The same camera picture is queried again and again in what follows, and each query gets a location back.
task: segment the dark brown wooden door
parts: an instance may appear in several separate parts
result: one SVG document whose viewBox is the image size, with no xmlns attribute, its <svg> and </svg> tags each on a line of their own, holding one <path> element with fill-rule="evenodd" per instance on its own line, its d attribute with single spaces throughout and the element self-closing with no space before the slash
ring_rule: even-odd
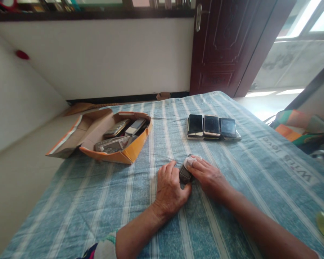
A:
<svg viewBox="0 0 324 259">
<path fill-rule="evenodd" d="M 203 13 L 199 31 L 195 18 L 191 95 L 220 90 L 235 96 L 275 3 L 276 0 L 197 1 L 196 10 L 201 4 Z"/>
</svg>

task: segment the baseboard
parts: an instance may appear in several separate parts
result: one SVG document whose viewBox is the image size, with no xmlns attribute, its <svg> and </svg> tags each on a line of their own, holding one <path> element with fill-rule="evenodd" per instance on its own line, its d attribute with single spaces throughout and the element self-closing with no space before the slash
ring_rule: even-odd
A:
<svg viewBox="0 0 324 259">
<path fill-rule="evenodd" d="M 88 98 L 88 99 L 74 99 L 66 100 L 70 105 L 75 103 L 92 103 L 92 104 L 106 104 L 106 103 L 132 103 L 140 101 L 157 101 L 157 94 L 147 95 L 127 95 L 127 96 L 115 96 L 115 97 L 101 97 L 101 98 Z M 189 92 L 172 92 L 171 98 L 182 98 L 189 96 Z"/>
</svg>

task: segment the striped bed sheet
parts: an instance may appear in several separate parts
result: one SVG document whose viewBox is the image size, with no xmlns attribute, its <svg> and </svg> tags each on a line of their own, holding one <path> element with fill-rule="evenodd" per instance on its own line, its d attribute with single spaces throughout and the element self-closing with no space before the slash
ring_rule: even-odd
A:
<svg viewBox="0 0 324 259">
<path fill-rule="evenodd" d="M 324 258 L 315 216 L 324 211 L 324 167 L 222 92 L 112 106 L 148 113 L 153 129 L 133 165 L 95 161 L 77 151 L 56 172 L 1 258 L 75 258 L 137 217 L 156 197 L 157 171 L 189 154 L 217 165 L 260 210 Z M 187 140 L 186 118 L 236 120 L 240 142 Z M 187 204 L 143 249 L 149 258 L 261 258 L 229 211 L 193 182 Z"/>
</svg>

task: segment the hand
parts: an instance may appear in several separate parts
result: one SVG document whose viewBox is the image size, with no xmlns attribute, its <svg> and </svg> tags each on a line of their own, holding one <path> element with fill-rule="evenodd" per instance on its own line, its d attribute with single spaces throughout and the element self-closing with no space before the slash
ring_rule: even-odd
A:
<svg viewBox="0 0 324 259">
<path fill-rule="evenodd" d="M 157 173 L 157 193 L 153 206 L 159 217 L 171 218 L 186 203 L 192 191 L 191 183 L 181 189 L 179 169 L 175 165 L 176 162 L 171 161 Z"/>
<path fill-rule="evenodd" d="M 192 166 L 188 166 L 187 170 L 198 179 L 203 191 L 210 198 L 227 206 L 237 191 L 227 182 L 220 169 L 204 159 L 196 159 L 197 161 L 194 161 Z"/>
</svg>

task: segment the orange cardboard box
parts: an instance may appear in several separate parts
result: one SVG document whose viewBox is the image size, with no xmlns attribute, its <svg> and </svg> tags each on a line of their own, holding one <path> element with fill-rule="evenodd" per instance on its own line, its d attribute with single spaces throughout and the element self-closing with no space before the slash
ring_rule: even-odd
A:
<svg viewBox="0 0 324 259">
<path fill-rule="evenodd" d="M 149 122 L 145 131 L 121 152 L 106 154 L 96 152 L 95 144 L 104 140 L 103 134 L 123 119 L 133 121 L 144 118 Z M 79 149 L 86 155 L 96 159 L 124 164 L 133 164 L 142 150 L 152 129 L 151 118 L 146 113 L 119 112 L 113 114 L 111 109 L 98 110 L 80 115 L 69 132 L 46 154 L 58 158 L 67 158 Z"/>
</svg>

